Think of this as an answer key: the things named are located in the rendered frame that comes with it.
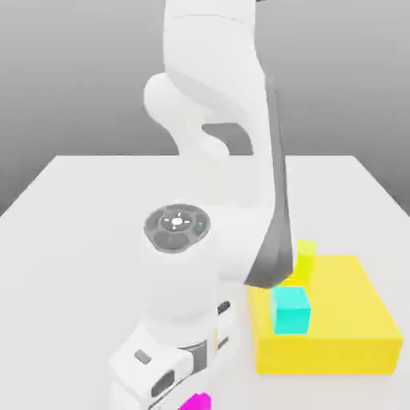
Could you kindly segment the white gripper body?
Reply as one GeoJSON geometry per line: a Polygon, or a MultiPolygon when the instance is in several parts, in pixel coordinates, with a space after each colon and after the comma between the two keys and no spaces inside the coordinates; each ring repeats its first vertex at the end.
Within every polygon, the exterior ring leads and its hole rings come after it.
{"type": "Polygon", "coordinates": [[[195,393],[205,392],[211,396],[211,381],[235,357],[240,339],[236,306],[224,301],[218,306],[218,321],[213,341],[204,341],[185,349],[192,358],[191,372],[176,377],[175,382],[158,395],[147,410],[179,410],[195,393]]]}

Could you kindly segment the small cyan cube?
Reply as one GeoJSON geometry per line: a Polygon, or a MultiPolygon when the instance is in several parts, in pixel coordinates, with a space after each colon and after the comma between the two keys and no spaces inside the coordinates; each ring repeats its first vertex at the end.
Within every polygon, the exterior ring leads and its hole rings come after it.
{"type": "Polygon", "coordinates": [[[271,289],[269,313],[276,335],[305,335],[311,319],[308,294],[301,286],[271,289]]]}

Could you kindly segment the small magenta cube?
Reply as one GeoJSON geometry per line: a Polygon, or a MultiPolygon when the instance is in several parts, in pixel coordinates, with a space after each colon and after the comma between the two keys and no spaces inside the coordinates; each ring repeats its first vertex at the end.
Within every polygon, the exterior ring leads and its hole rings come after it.
{"type": "Polygon", "coordinates": [[[205,393],[195,393],[179,410],[211,410],[211,397],[205,393]]]}

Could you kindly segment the small yellow-green cube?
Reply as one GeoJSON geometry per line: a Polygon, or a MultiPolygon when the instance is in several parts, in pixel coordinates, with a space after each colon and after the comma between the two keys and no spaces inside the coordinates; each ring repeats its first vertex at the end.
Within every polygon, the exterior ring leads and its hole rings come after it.
{"type": "Polygon", "coordinates": [[[286,278],[282,286],[307,287],[311,281],[316,262],[317,243],[299,239],[297,243],[297,258],[292,274],[286,278]]]}

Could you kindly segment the large yellow box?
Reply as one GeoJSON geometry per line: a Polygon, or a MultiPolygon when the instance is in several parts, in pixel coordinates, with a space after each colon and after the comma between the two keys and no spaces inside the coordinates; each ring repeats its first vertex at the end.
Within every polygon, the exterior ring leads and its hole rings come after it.
{"type": "Polygon", "coordinates": [[[259,374],[392,374],[404,337],[354,255],[318,255],[307,334],[276,335],[270,292],[247,289],[259,374]]]}

